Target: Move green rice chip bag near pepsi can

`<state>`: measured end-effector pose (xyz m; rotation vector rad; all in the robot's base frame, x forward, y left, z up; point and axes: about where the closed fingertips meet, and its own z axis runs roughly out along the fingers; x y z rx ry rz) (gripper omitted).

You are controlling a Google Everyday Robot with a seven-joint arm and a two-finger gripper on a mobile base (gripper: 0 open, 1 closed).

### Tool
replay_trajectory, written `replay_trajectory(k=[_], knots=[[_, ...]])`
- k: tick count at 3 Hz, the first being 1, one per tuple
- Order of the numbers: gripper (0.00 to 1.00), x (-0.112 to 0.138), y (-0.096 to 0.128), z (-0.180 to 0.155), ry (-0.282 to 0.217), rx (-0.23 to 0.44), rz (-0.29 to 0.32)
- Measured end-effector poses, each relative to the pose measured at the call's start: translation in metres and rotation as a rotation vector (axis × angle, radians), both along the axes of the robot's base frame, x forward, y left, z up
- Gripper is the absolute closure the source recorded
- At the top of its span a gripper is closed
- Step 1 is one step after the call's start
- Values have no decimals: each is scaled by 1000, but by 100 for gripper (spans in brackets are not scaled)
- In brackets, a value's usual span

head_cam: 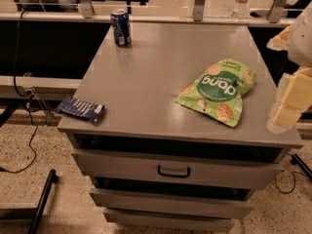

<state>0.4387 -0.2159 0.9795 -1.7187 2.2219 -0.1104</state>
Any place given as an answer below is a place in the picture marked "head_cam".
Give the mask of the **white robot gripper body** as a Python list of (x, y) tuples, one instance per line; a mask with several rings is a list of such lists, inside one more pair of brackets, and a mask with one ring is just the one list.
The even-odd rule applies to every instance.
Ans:
[(289, 60), (300, 66), (312, 66), (312, 7), (308, 6), (295, 19), (292, 25), (289, 49)]

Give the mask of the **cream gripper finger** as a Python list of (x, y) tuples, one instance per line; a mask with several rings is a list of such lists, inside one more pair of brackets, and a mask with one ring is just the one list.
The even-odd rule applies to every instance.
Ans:
[(284, 73), (279, 81), (267, 129), (282, 134), (312, 106), (312, 68), (301, 66), (294, 74)]
[(273, 51), (287, 51), (290, 44), (290, 33), (292, 27), (289, 25), (279, 34), (269, 40), (266, 47)]

